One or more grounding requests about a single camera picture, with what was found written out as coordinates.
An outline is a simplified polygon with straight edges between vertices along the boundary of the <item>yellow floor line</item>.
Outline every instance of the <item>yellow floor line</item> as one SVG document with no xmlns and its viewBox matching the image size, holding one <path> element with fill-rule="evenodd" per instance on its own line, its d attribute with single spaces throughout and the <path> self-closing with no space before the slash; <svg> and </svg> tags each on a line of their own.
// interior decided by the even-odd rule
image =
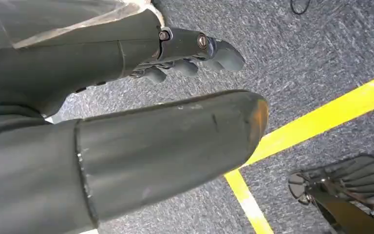
<svg viewBox="0 0 374 234">
<path fill-rule="evenodd" d="M 237 169 L 225 174 L 225 178 L 256 231 L 256 234 L 273 234 L 269 223 L 260 210 L 239 170 Z"/>
<path fill-rule="evenodd" d="M 374 110 L 374 80 L 265 135 L 243 166 Z"/>
</svg>

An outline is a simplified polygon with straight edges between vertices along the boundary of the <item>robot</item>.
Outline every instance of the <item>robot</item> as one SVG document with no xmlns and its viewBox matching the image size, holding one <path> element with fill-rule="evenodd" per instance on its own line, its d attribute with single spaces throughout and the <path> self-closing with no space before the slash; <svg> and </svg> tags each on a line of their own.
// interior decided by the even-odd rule
<svg viewBox="0 0 374 234">
<path fill-rule="evenodd" d="M 94 229 L 240 167 L 266 100 L 231 90 L 50 124 L 65 98 L 196 63 L 240 70 L 228 42 L 165 27 L 141 0 L 0 0 L 0 234 Z"/>
</svg>

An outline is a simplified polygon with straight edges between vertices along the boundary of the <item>screw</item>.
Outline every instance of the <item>screw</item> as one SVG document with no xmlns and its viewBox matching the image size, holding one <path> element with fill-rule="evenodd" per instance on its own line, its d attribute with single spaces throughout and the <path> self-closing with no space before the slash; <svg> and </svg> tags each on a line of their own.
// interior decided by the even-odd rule
<svg viewBox="0 0 374 234">
<path fill-rule="evenodd" d="M 168 39 L 170 39 L 170 34 L 168 34 L 168 32 L 166 32 L 166 31 L 161 31 L 158 34 L 158 37 L 160 38 L 160 40 L 168 40 Z"/>
<path fill-rule="evenodd" d="M 197 38 L 197 43 L 201 49 L 207 48 L 207 37 L 203 34 L 200 34 Z"/>
</svg>

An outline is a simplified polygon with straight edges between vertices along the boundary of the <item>floor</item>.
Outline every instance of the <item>floor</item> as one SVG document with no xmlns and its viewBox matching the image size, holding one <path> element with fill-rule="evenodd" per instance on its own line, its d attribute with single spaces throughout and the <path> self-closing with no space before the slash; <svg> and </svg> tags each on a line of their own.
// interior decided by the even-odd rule
<svg viewBox="0 0 374 234">
<path fill-rule="evenodd" d="M 172 72 L 158 85 L 121 79 L 69 96 L 56 119 L 247 89 L 269 101 L 267 132 L 271 132 L 374 78 L 374 0 L 312 0 L 301 16 L 291 12 L 287 0 L 156 2 L 168 25 L 202 31 L 236 46 L 246 59 L 245 68 L 232 73 L 203 67 L 194 78 Z M 301 9 L 307 1 L 294 2 Z M 374 154 L 374 111 L 243 168 L 241 173 L 275 233 L 324 233 L 328 227 L 319 213 L 291 197 L 287 177 L 295 170 L 359 152 Z M 221 177 L 102 224 L 99 232 L 253 234 L 254 230 Z"/>
</svg>

